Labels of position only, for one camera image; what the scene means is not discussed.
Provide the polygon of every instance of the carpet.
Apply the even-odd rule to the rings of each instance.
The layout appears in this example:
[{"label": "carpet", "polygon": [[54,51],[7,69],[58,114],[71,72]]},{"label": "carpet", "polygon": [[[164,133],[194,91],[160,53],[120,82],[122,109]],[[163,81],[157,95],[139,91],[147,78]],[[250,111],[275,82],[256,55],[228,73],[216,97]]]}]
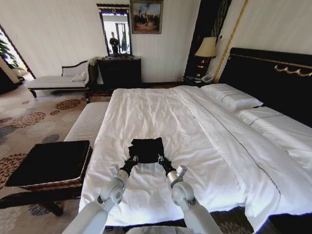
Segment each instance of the carpet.
[{"label": "carpet", "polygon": [[[37,91],[37,95],[37,98],[33,98],[23,85],[0,95],[0,198],[23,192],[22,189],[4,187],[10,174],[35,144],[63,141],[86,105],[82,91]],[[94,97],[92,101],[108,99]],[[77,215],[78,204],[79,200],[58,202],[64,210],[60,217],[38,204],[1,209],[0,233],[59,234]],[[223,233],[253,232],[244,216],[243,208],[238,207],[229,212],[213,212],[212,216]],[[105,233],[123,234],[125,230],[114,228],[112,231],[106,230]],[[259,233],[279,232],[268,221]]]}]

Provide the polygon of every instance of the bed frame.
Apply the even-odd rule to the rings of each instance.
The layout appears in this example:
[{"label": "bed frame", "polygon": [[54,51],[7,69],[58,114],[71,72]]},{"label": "bed frame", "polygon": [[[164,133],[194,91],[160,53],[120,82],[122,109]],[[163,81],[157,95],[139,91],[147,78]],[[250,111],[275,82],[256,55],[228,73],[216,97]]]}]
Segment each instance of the bed frame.
[{"label": "bed frame", "polygon": [[312,127],[312,55],[232,48],[219,83]]}]

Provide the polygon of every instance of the floor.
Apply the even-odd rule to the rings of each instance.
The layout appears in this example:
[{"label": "floor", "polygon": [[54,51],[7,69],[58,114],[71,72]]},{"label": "floor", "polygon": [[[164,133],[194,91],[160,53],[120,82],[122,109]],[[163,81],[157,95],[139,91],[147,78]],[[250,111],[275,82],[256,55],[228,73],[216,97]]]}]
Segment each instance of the floor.
[{"label": "floor", "polygon": [[[34,144],[63,141],[86,105],[81,91],[37,91],[37,94],[38,97],[33,98],[21,85],[14,91],[0,95],[0,198],[22,191],[19,188],[4,187],[4,184]],[[91,99],[108,100],[107,97]],[[0,233],[59,234],[78,213],[78,202],[59,202],[59,206],[64,209],[61,217],[54,216],[39,205],[2,209]],[[230,212],[213,212],[212,216],[223,233],[249,234],[253,231],[244,216],[243,208],[235,208]],[[114,229],[105,233],[121,234],[124,231]],[[278,232],[268,222],[262,233]]]}]

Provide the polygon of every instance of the picture frame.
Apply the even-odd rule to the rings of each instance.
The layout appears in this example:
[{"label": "picture frame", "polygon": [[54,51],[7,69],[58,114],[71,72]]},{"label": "picture frame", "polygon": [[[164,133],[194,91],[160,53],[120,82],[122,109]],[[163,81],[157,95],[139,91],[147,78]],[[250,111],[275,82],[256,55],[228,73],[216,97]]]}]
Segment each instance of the picture frame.
[{"label": "picture frame", "polygon": [[133,34],[160,34],[163,0],[131,0]]}]

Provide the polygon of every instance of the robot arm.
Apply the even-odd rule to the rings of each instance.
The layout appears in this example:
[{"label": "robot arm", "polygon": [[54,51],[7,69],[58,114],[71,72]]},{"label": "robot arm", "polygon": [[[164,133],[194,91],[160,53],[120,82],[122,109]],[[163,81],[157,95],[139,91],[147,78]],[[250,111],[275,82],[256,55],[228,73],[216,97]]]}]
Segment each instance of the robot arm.
[{"label": "robot arm", "polygon": [[137,164],[138,157],[134,156],[128,158],[121,169],[117,164],[110,166],[113,175],[111,181],[102,187],[97,200],[88,203],[81,210],[63,234],[102,234],[108,213],[121,202],[131,169]]},{"label": "robot arm", "polygon": [[208,210],[200,205],[194,196],[190,184],[183,181],[187,168],[179,166],[177,170],[174,169],[171,166],[171,161],[164,156],[159,156],[158,163],[163,166],[166,172],[172,200],[181,207],[186,226],[192,228],[194,233],[221,234],[221,230]]},{"label": "robot arm", "polygon": [[[221,234],[207,209],[195,198],[190,184],[183,181],[187,168],[179,166],[176,170],[171,166],[171,161],[164,156],[159,156],[158,162],[166,172],[172,199],[181,207],[187,227],[192,228],[196,234]],[[82,209],[63,234],[102,234],[108,213],[121,202],[131,169],[137,164],[138,157],[134,156],[128,158],[121,169],[116,164],[110,166],[113,175],[111,181],[102,187],[97,200],[88,203]]]}]

